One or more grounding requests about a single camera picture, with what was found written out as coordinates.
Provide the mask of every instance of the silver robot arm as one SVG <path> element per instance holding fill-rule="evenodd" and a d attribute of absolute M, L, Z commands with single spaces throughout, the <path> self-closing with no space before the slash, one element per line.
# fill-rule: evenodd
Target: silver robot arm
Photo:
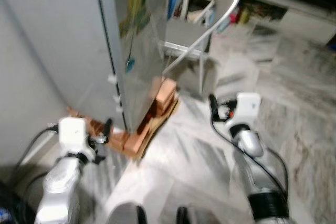
<path fill-rule="evenodd" d="M 218 106 L 213 95 L 210 95 L 209 100 L 212 123 L 223 122 L 225 130 L 232 137 L 231 141 L 225 140 L 235 146 L 233 156 L 255 223 L 294 223 L 289 219 L 287 183 L 283 186 L 279 182 L 283 177 L 282 172 L 274 165 L 275 160 L 283 161 L 261 141 L 259 134 L 252 130 L 259 113 L 260 95 L 239 93 L 237 99 L 221 104 L 225 107 L 224 113 L 221 113 L 221 105 Z"/>
<path fill-rule="evenodd" d="M 78 184 L 84 166 L 103 159 L 101 145 L 108 140 L 112 121 L 108 120 L 101 137 L 90 138 L 82 118 L 59 121 L 61 157 L 43 181 L 43 197 L 35 224 L 73 224 L 78 222 Z"/>

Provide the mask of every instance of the white refrigerator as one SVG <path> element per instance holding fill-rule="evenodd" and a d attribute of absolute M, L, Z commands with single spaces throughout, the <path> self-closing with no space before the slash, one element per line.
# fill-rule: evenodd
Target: white refrigerator
<path fill-rule="evenodd" d="M 138 128 L 161 84 L 168 0 L 6 1 L 68 106 Z"/>

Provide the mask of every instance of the white wall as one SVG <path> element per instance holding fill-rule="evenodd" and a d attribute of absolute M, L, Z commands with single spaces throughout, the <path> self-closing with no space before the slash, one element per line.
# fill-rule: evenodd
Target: white wall
<path fill-rule="evenodd" d="M 5 0 L 0 0 L 0 180 L 31 138 L 66 115 L 66 105 Z"/>

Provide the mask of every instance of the chair seat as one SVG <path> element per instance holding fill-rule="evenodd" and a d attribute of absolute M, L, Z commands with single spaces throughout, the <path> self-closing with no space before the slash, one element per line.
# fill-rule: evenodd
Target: chair seat
<path fill-rule="evenodd" d="M 171 18 L 167 22 L 166 41 L 183 47 L 189 47 L 206 31 L 207 28 L 204 26 Z"/>

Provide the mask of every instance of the black wire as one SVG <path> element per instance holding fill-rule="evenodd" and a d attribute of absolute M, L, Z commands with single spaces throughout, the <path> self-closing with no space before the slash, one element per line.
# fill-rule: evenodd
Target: black wire
<path fill-rule="evenodd" d="M 23 220 L 23 223 L 27 224 L 27 213 L 26 213 L 26 209 L 27 209 L 27 204 L 28 204 L 28 200 L 29 200 L 29 194 L 30 194 L 30 190 L 31 190 L 31 186 L 38 181 L 40 178 L 45 177 L 48 174 L 48 172 L 39 174 L 37 176 L 35 176 L 27 185 L 25 192 L 23 193 L 23 200 L 22 200 L 22 204 L 21 204 L 21 220 Z"/>
<path fill-rule="evenodd" d="M 284 160 L 280 157 L 280 155 L 272 150 L 271 148 L 267 147 L 267 150 L 273 154 L 274 157 L 276 157 L 282 165 L 283 171 L 284 171 L 284 176 L 285 176 L 285 191 L 286 191 L 286 199 L 288 199 L 288 194 L 289 194 L 289 178 L 288 178 L 288 170 L 286 167 L 286 164 Z"/>
<path fill-rule="evenodd" d="M 18 169 L 22 163 L 22 161 L 25 159 L 25 157 L 27 156 L 27 154 L 29 153 L 30 149 L 32 148 L 32 146 L 35 144 L 35 142 L 38 140 L 38 138 L 40 136 L 42 136 L 45 132 L 48 132 L 48 131 L 55 131 L 55 132 L 58 132 L 58 125 L 55 124 L 54 126 L 51 126 L 51 127 L 47 127 L 43 130 L 41 130 L 39 133 L 37 133 L 37 135 L 32 139 L 32 141 L 30 142 L 30 144 L 27 146 L 26 150 L 23 152 L 21 158 L 19 159 L 19 161 L 16 163 L 16 165 L 14 166 L 13 168 L 13 171 L 9 177 L 9 180 L 8 180 L 8 186 L 10 188 L 13 188 L 13 186 L 15 185 L 14 183 L 14 179 L 16 177 L 16 174 L 18 172 Z"/>
<path fill-rule="evenodd" d="M 279 180 L 266 168 L 264 167 L 261 163 L 259 163 L 258 161 L 256 161 L 254 159 L 254 157 L 252 157 L 251 155 L 249 155 L 248 153 L 246 153 L 245 151 L 241 150 L 238 146 L 236 146 L 232 141 L 230 141 L 229 139 L 227 139 L 224 135 L 222 135 L 215 127 L 214 125 L 214 121 L 213 121 L 213 115 L 215 113 L 218 113 L 218 110 L 214 110 L 212 112 L 212 115 L 211 115 L 211 119 L 210 119 L 210 122 L 211 122 L 211 126 L 212 128 L 214 129 L 214 131 L 220 136 L 222 137 L 225 141 L 227 141 L 229 144 L 231 144 L 234 148 L 236 148 L 240 153 L 248 156 L 254 163 L 256 163 L 262 170 L 264 170 L 264 172 L 271 178 L 271 180 L 274 182 L 274 184 L 279 188 L 282 196 L 284 197 L 284 199 L 286 200 L 287 202 L 287 193 L 286 191 L 284 190 L 284 188 L 282 187 L 281 183 L 279 182 Z"/>

